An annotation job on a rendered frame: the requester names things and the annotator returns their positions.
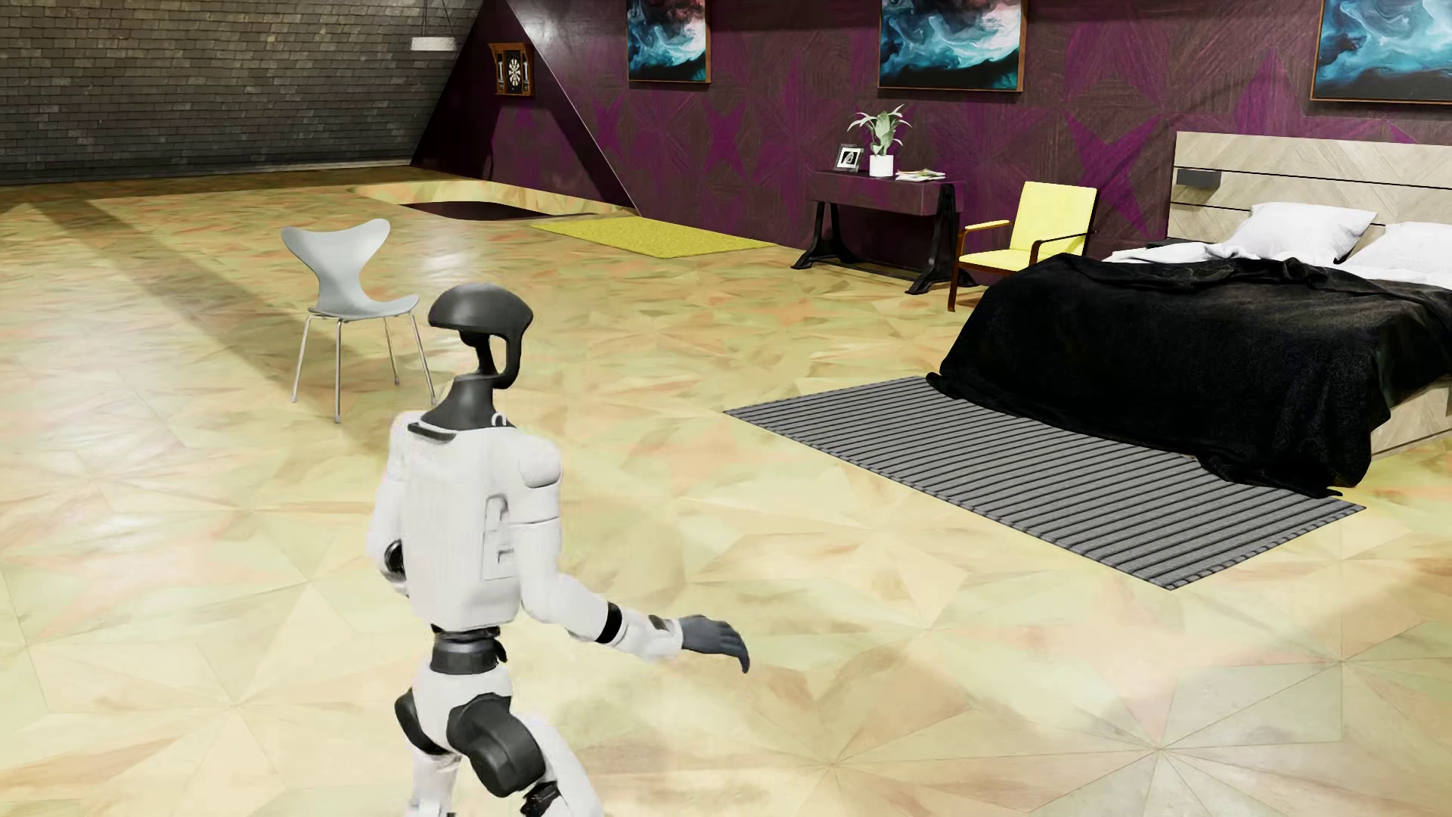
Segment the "dark grey robot hand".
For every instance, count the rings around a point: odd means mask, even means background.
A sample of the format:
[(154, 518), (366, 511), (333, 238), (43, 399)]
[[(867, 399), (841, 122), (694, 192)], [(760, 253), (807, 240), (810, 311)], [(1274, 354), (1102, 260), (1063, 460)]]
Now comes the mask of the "dark grey robot hand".
[(678, 620), (681, 634), (681, 649), (684, 652), (727, 656), (739, 660), (741, 672), (745, 675), (751, 669), (751, 657), (745, 640), (730, 623), (707, 618), (706, 615), (688, 615)]

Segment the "black robot head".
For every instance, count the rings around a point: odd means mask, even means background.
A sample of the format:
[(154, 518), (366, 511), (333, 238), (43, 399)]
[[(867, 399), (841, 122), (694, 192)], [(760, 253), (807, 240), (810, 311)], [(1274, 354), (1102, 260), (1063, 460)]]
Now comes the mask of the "black robot head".
[[(428, 325), (457, 331), (462, 342), (476, 350), (476, 373), (494, 387), (511, 387), (517, 380), (523, 337), (533, 321), (529, 303), (501, 284), (456, 284), (434, 300), (427, 315)], [(492, 358), (491, 337), (505, 342), (504, 369), (497, 369)]]

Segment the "grey shell chair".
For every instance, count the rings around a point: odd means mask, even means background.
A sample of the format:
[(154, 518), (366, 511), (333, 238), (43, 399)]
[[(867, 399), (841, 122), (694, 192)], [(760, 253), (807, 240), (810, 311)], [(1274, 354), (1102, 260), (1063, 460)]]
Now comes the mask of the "grey shell chair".
[(407, 316), (418, 347), (420, 366), (430, 392), (430, 403), (437, 403), (437, 390), (428, 370), (424, 344), (417, 316), (418, 295), (405, 295), (396, 300), (373, 300), (362, 287), (360, 273), (391, 234), (391, 222), (375, 218), (360, 225), (338, 231), (308, 231), (296, 226), (282, 228), (282, 241), (303, 266), (314, 271), (318, 282), (317, 303), (308, 308), (298, 353), (298, 364), (292, 385), (292, 401), (298, 401), (302, 363), (314, 321), (335, 324), (334, 358), (334, 419), (341, 422), (341, 348), (343, 327), (348, 324), (382, 321)]

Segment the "white and black robot leg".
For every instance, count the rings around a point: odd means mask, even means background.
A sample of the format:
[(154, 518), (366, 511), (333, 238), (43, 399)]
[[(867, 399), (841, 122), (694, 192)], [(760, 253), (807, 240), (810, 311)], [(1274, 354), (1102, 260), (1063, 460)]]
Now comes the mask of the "white and black robot leg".
[(502, 665), (478, 675), (439, 675), (446, 683), (444, 739), (497, 795), (524, 792), (521, 817), (605, 817), (590, 776), (555, 727), (511, 711)]
[(405, 817), (457, 817), (454, 788), (460, 758), (425, 734), (412, 689), (398, 697), (393, 713), (412, 758), (411, 795)]

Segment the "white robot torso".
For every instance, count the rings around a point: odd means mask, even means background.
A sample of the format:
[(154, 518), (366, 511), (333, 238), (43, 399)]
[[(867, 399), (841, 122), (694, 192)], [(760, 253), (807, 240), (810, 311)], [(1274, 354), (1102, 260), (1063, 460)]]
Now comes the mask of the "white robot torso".
[(488, 377), (460, 374), (441, 403), (391, 427), (405, 443), (407, 598), (433, 628), (427, 666), (436, 675), (492, 670), (504, 659), (501, 625), (523, 611), (499, 475), (514, 464), (510, 443), (523, 430), (497, 411), (494, 393)]

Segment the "white and black left robot leg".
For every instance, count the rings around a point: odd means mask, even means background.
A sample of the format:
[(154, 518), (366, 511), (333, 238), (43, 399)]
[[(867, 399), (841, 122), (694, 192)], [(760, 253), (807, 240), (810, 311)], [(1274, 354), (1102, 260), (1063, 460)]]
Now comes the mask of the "white and black left robot leg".
[(425, 734), (412, 689), (398, 697), (393, 713), (412, 758), (411, 795), (405, 817), (457, 817), (454, 788), (460, 758)]

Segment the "grey striped rug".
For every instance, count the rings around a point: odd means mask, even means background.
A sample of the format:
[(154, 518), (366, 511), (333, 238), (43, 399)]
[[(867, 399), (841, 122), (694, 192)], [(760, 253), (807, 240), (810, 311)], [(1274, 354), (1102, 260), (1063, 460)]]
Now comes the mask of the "grey striped rug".
[(1165, 589), (1362, 511), (1234, 485), (1191, 456), (999, 415), (923, 377), (738, 406), (730, 416)]

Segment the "yellow rug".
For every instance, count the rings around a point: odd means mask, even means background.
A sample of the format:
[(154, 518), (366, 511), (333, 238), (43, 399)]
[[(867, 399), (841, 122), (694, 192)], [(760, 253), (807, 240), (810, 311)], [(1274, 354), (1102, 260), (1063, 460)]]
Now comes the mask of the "yellow rug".
[(675, 258), (745, 250), (770, 250), (774, 242), (736, 237), (639, 215), (547, 218), (530, 222), (534, 229), (579, 238), (600, 247)]

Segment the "dark purple console table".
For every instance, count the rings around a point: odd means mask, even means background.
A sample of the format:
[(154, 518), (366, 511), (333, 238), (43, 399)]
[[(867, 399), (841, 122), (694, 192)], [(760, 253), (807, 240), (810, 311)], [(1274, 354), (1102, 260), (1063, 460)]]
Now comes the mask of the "dark purple console table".
[(928, 181), (865, 173), (806, 170), (804, 194), (815, 203), (812, 242), (791, 268), (835, 263), (845, 268), (887, 266), (915, 271), (908, 295), (950, 282), (955, 266), (960, 208), (970, 184), (960, 177)]

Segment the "dark purple rug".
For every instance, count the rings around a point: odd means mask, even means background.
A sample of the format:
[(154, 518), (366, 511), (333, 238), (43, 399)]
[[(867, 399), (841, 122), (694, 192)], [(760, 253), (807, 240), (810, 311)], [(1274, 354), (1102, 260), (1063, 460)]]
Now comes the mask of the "dark purple rug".
[(513, 221), (513, 219), (555, 218), (555, 215), (550, 213), (537, 213), (537, 210), (524, 210), (524, 208), (513, 208), (513, 205), (489, 202), (489, 200), (409, 202), (404, 203), (404, 208), (409, 208), (409, 210), (420, 210), (420, 213), (431, 213), (460, 221)]

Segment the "black bed blanket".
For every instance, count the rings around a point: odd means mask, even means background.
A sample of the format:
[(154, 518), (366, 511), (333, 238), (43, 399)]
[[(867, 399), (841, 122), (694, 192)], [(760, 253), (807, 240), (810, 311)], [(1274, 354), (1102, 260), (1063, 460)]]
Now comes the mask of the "black bed blanket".
[(1233, 385), (1268, 385), (1291, 366), (1256, 363), (1249, 344), (1233, 348), (1231, 328), (1198, 340), (1185, 295), (1133, 287), (1106, 260), (1057, 254), (992, 284), (967, 316), (938, 371), (926, 382), (953, 399), (1032, 418), (1060, 430), (1195, 456), (1233, 483), (1329, 496), (1353, 485), (1358, 459), (1330, 443), (1366, 443), (1347, 430), (1318, 435), (1318, 448), (1272, 443), (1231, 409)]

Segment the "dartboard in wooden cabinet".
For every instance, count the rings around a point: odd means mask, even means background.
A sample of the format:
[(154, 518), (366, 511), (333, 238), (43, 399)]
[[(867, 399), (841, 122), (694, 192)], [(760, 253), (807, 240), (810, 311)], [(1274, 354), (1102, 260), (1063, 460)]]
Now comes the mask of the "dartboard in wooden cabinet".
[(489, 51), (495, 70), (495, 93), (505, 99), (533, 99), (533, 51), (526, 42), (494, 42)]

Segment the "hanging white ceiling lamp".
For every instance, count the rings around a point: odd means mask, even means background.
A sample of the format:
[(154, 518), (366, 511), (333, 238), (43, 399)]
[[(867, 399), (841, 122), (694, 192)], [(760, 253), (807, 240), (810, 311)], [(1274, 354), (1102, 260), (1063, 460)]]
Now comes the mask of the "hanging white ceiling lamp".
[(409, 41), (414, 52), (454, 52), (459, 49), (449, 0), (417, 0), (418, 32)]

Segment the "bed with wooden headboard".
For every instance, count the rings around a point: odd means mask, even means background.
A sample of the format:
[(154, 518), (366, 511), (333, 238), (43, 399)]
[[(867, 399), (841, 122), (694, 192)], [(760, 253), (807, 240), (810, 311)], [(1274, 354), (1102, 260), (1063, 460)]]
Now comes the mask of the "bed with wooden headboard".
[[(1390, 223), (1452, 225), (1452, 147), (1259, 135), (1180, 132), (1175, 168), (1208, 170), (1212, 192), (1175, 184), (1169, 247), (1106, 257), (1133, 287), (1185, 295), (1198, 340), (1231, 328), (1233, 348), (1249, 344), (1256, 363), (1291, 366), (1268, 385), (1231, 386), (1233, 406), (1212, 418), (1276, 421), (1272, 443), (1318, 448), (1318, 435), (1365, 432), (1366, 443), (1330, 443), (1350, 451), (1359, 480), (1366, 459), (1452, 435), (1452, 289), (1362, 279), (1339, 268)], [(1374, 210), (1355, 250), (1333, 266), (1263, 258), (1221, 242), (1260, 202), (1300, 202)]]

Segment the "white pillow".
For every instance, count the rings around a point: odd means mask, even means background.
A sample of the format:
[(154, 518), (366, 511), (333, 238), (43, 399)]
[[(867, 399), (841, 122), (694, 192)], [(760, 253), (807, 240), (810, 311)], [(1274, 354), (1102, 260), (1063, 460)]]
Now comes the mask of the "white pillow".
[(1452, 289), (1452, 225), (1390, 223), (1379, 238), (1337, 267), (1362, 279)]
[(1374, 210), (1260, 202), (1221, 247), (1253, 257), (1294, 257), (1307, 266), (1333, 266), (1355, 250), (1375, 218)]

